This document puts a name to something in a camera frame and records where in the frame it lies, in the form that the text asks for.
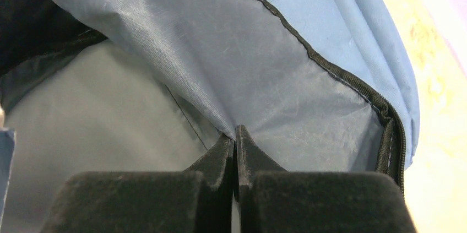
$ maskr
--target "backpack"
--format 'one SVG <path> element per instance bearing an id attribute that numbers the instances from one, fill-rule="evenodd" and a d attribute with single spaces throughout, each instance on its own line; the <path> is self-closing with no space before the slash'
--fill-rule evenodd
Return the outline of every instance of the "backpack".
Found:
<path id="1" fill-rule="evenodd" d="M 419 101 L 382 0 L 0 4 L 2 232 L 39 232 L 73 174 L 183 170 L 241 124 L 288 171 L 403 191 Z"/>

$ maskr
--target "zipper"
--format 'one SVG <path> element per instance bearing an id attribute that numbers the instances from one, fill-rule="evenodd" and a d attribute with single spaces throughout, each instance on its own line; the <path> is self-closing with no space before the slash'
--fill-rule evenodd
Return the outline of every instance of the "zipper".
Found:
<path id="1" fill-rule="evenodd" d="M 380 93 L 378 93 L 378 96 L 383 99 L 389 106 L 389 109 L 394 111 L 394 117 L 399 125 L 400 129 L 400 136 L 401 136 L 401 148 L 400 148 L 400 154 L 399 154 L 399 165 L 398 165 L 398 177 L 397 177 L 397 183 L 399 185 L 400 190 L 402 191 L 402 195 L 404 195 L 404 167 L 405 167 L 405 153 L 407 150 L 407 141 L 406 141 L 406 136 L 405 136 L 405 129 L 404 125 L 402 124 L 402 120 L 399 117 L 399 114 L 396 112 L 394 106 L 386 99 L 384 96 L 382 96 Z"/>

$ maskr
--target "wrinkled fabric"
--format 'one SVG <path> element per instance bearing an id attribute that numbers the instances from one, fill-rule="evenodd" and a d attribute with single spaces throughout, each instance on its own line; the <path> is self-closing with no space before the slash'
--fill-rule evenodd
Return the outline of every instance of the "wrinkled fabric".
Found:
<path id="1" fill-rule="evenodd" d="M 325 59 L 379 91 L 397 110 L 406 135 L 405 167 L 419 137 L 415 75 L 382 0 L 268 0 Z"/>
<path id="2" fill-rule="evenodd" d="M 14 80 L 4 85 L 10 86 Z M 138 58 L 109 41 L 78 52 L 29 91 L 6 124 L 18 135 L 2 233 L 40 232 L 56 193 L 74 174 L 181 171 L 219 137 Z"/>
<path id="3" fill-rule="evenodd" d="M 230 137 L 244 124 L 291 171 L 375 170 L 368 98 L 311 61 L 257 0 L 53 0 L 146 62 Z"/>

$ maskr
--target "black padding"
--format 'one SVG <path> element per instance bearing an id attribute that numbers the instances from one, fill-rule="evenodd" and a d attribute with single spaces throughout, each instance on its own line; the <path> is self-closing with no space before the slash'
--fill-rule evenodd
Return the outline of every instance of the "black padding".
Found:
<path id="1" fill-rule="evenodd" d="M 382 174 L 259 172 L 250 201 L 245 232 L 416 232 L 399 187 Z"/>
<path id="2" fill-rule="evenodd" d="M 196 228 L 201 172 L 86 173 L 69 180 L 42 233 L 179 232 Z"/>
<path id="3" fill-rule="evenodd" d="M 234 141 L 183 172 L 88 172 L 57 196 L 42 233 L 230 232 Z"/>

